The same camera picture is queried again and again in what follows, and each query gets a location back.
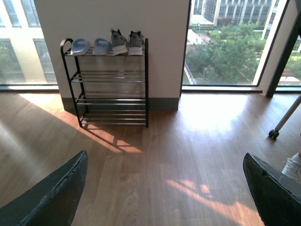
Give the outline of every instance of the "tree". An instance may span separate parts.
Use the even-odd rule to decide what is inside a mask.
[[[254,34],[254,24],[226,26],[212,32],[206,45],[188,51],[186,63],[199,84],[251,84],[265,41]]]

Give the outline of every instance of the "caster wheel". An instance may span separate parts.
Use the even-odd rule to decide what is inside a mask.
[[[272,129],[270,132],[269,132],[269,137],[272,138],[272,139],[276,139],[277,137],[279,136],[279,133],[278,131]]]

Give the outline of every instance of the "floorboard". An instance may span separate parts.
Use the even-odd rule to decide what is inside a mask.
[[[183,93],[149,128],[78,126],[59,94],[0,93],[0,207],[81,150],[86,186],[72,226],[263,226],[247,187],[251,152],[278,170],[301,149],[297,94]]]

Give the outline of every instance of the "slipper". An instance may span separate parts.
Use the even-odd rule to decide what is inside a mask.
[[[111,44],[105,39],[96,39],[94,48],[92,51],[93,55],[106,55],[111,50]]]
[[[71,45],[71,55],[79,56],[87,53],[90,43],[85,39],[76,39]]]

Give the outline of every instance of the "shoe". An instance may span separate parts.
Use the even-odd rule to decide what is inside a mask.
[[[111,44],[113,49],[113,55],[119,55],[127,53],[127,39],[121,35],[120,30],[114,31],[111,29]]]
[[[94,48],[92,51],[93,55],[106,55],[111,50],[111,44],[105,39],[96,39]]]
[[[128,55],[143,55],[144,40],[141,31],[133,32],[129,35]]]
[[[72,42],[70,54],[79,56],[87,53],[90,49],[90,43],[85,39],[76,39]]]
[[[296,180],[301,183],[301,164],[292,160],[287,159],[286,165],[282,170],[282,173],[287,175],[289,178]]]

